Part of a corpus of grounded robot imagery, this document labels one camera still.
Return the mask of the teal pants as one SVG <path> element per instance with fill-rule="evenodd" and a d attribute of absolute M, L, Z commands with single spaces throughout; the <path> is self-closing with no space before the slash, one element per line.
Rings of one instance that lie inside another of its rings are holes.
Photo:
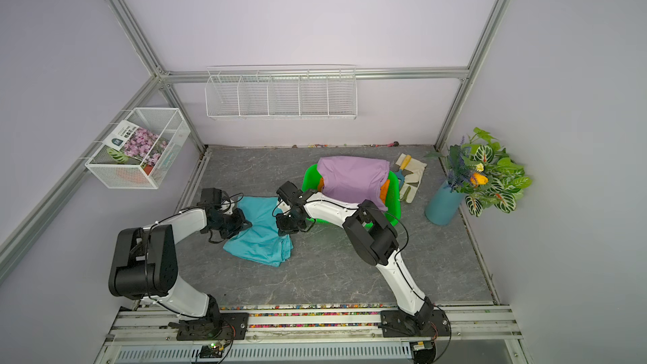
<path fill-rule="evenodd" d="M 278 233 L 274 217 L 277 206 L 276 198 L 244 197 L 239 209 L 252 226 L 229 239 L 223 249 L 240 259 L 266 266 L 279 267 L 287 261 L 293 245 L 288 235 Z"/>

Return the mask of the green plastic basket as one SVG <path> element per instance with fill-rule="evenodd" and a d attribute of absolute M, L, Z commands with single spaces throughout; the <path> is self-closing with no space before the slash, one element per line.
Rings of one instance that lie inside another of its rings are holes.
<path fill-rule="evenodd" d="M 317 190 L 322 176 L 318 172 L 318 165 L 310 166 L 303 177 L 302 191 Z M 396 227 L 401 219 L 401 201 L 400 201 L 399 180 L 396 173 L 389 172 L 389 188 L 386 190 L 384 205 L 387 207 L 385 215 L 391 224 Z"/>

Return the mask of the purple pants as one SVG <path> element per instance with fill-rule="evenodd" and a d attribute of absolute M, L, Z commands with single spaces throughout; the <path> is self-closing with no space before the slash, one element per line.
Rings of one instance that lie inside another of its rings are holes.
<path fill-rule="evenodd" d="M 323 179 L 321 192 L 335 200 L 360 204 L 373 202 L 380 211 L 387 207 L 382 188 L 389 181 L 389 162 L 384 159 L 334 156 L 320 158 L 318 173 Z"/>

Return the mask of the orange pants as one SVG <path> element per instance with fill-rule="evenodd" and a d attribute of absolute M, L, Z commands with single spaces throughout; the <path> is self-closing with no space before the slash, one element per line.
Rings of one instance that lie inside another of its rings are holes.
<path fill-rule="evenodd" d="M 390 187 L 390 180 L 386 180 L 380 187 L 379 199 L 382 203 L 386 202 L 388 191 Z M 323 178 L 318 182 L 317 190 L 322 191 L 325 188 L 325 180 Z"/>

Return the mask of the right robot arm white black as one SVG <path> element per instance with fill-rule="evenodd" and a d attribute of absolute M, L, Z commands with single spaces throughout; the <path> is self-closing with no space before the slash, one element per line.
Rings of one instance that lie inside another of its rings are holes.
<path fill-rule="evenodd" d="M 431 327 L 435 306 L 415 283 L 404 264 L 397 231 L 375 203 L 335 200 L 315 190 L 302 191 L 290 181 L 276 192 L 276 225 L 281 234 L 308 232 L 316 221 L 344 229 L 354 251 L 377 267 L 393 292 L 404 323 L 419 330 Z"/>

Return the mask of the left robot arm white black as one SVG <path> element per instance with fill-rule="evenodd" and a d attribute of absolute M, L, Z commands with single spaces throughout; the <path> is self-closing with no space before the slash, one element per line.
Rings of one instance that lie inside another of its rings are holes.
<path fill-rule="evenodd" d="M 251 227 L 239 208 L 244 194 L 202 190 L 196 206 L 187 207 L 148 227 L 119 232 L 108 280 L 115 297 L 154 303 L 185 318 L 186 325 L 223 323 L 216 299 L 181 278 L 176 244 L 192 234 L 207 234 L 220 244 Z"/>

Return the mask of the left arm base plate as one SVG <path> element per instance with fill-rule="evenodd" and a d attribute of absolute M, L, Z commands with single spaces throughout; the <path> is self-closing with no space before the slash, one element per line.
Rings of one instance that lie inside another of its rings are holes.
<path fill-rule="evenodd" d="M 168 326 L 177 330 L 178 341 L 243 340 L 249 324 L 248 313 L 221 313 L 215 320 L 180 320 Z"/>

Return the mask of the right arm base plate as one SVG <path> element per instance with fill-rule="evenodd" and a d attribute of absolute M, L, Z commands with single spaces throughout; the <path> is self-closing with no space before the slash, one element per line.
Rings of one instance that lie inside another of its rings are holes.
<path fill-rule="evenodd" d="M 449 336 L 450 322 L 446 314 L 438 308 L 425 313 L 421 318 L 400 310 L 385 310 L 380 313 L 378 328 L 385 338 L 437 337 Z"/>

